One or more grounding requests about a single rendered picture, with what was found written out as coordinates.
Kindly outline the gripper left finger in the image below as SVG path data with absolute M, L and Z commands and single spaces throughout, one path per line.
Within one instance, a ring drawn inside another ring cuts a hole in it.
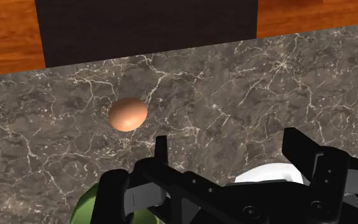
M 135 163 L 132 172 L 106 171 L 99 180 L 90 224 L 132 224 L 148 209 L 166 224 L 247 224 L 233 202 L 236 186 L 222 187 L 194 172 L 168 165 L 166 136 L 158 136 L 155 155 Z

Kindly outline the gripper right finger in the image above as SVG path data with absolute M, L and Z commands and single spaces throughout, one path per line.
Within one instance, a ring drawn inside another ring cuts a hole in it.
M 284 129 L 282 154 L 310 184 L 306 224 L 358 224 L 358 158 Z

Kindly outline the white round object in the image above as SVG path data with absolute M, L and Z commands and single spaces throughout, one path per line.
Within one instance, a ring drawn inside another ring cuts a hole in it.
M 235 178 L 236 183 L 260 182 L 284 179 L 303 184 L 303 177 L 293 164 L 270 163 L 259 165 Z

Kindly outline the brown egg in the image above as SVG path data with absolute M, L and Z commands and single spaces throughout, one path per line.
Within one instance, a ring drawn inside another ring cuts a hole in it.
M 137 98 L 123 98 L 112 104 L 109 109 L 109 123 L 122 132 L 130 132 L 140 127 L 146 120 L 148 107 Z

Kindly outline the green round object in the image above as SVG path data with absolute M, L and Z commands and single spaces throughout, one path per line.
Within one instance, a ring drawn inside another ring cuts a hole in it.
M 98 183 L 94 184 L 80 198 L 72 213 L 70 224 L 90 224 L 97 196 Z M 131 224 L 164 224 L 148 209 L 136 211 Z

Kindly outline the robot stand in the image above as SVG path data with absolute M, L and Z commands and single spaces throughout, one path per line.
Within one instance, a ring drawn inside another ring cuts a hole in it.
M 46 67 L 256 38 L 258 0 L 35 0 Z

